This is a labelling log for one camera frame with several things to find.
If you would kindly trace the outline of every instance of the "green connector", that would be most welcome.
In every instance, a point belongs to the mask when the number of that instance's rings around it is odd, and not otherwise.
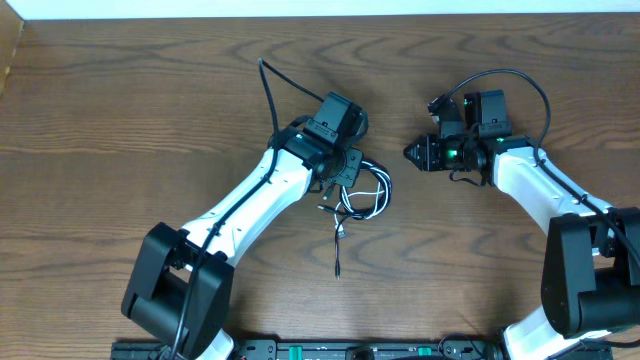
[[[429,356],[429,355],[431,355],[431,348],[430,347],[418,348],[418,356]]]
[[[302,346],[291,346],[289,348],[289,360],[303,360]]]

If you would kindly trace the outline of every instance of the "white wall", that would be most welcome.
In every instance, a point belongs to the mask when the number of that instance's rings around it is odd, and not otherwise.
[[[25,20],[640,11],[640,0],[7,0]]]

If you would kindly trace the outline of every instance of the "wooden table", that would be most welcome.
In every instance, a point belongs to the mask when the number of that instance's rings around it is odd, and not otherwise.
[[[199,216],[257,164],[271,131],[259,56],[362,105],[360,148],[395,192],[382,216],[347,223],[340,281],[320,197],[284,211],[238,267],[230,333],[492,334],[539,305],[545,236],[508,196],[420,173],[402,149],[436,131],[427,101],[513,67],[549,95],[554,163],[638,206],[639,49],[638,15],[29,22],[0,100],[0,357],[104,359],[112,341],[149,338],[120,314],[142,238]],[[317,110],[271,84],[283,124]],[[538,136],[542,102],[522,80],[466,90],[496,88],[515,132]]]

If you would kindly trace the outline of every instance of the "tangled wires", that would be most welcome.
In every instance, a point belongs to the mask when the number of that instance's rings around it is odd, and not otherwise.
[[[340,239],[345,237],[345,231],[342,223],[347,219],[369,220],[381,214],[391,203],[391,176],[389,176],[386,169],[373,161],[363,160],[360,164],[360,171],[368,171],[378,180],[378,186],[375,192],[355,192],[350,194],[344,186],[341,186],[340,202],[335,206],[335,208],[326,205],[318,206],[320,209],[333,214],[333,218],[336,222],[336,232],[334,236],[336,248],[336,279],[340,279]],[[358,209],[351,205],[350,200],[352,196],[357,195],[375,196],[376,199],[373,206]]]

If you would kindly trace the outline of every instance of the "robotic arm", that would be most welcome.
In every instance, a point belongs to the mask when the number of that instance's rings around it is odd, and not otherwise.
[[[450,95],[429,104],[439,134],[421,136],[405,157],[422,171],[449,170],[453,181],[489,184],[509,194],[548,236],[542,306],[506,328],[501,346],[487,357],[557,358],[584,339],[639,324],[640,277],[631,253],[640,248],[640,210],[615,209],[592,197],[549,161],[540,142],[512,136],[501,90],[466,94],[466,124]],[[480,173],[479,183],[455,179],[471,171]],[[608,224],[624,230],[630,245]],[[598,255],[614,257],[614,266],[594,270]]]
[[[211,210],[180,230],[160,223],[147,234],[122,302],[122,313],[165,344],[172,344],[180,328],[188,286],[192,286],[177,351],[187,359],[226,359],[233,341],[222,324],[234,268],[267,225],[287,206],[313,192],[310,189],[314,184],[320,188],[329,184],[329,189],[355,184],[363,154],[352,145],[367,128],[366,112],[329,93],[315,116],[299,117],[274,136],[256,169]],[[256,189],[274,158],[277,163],[271,176]],[[247,194],[248,200],[237,207]],[[233,207],[231,215],[226,216]],[[220,222],[222,226],[215,233],[213,226]],[[193,284],[171,272],[171,268],[191,270],[211,236]]]

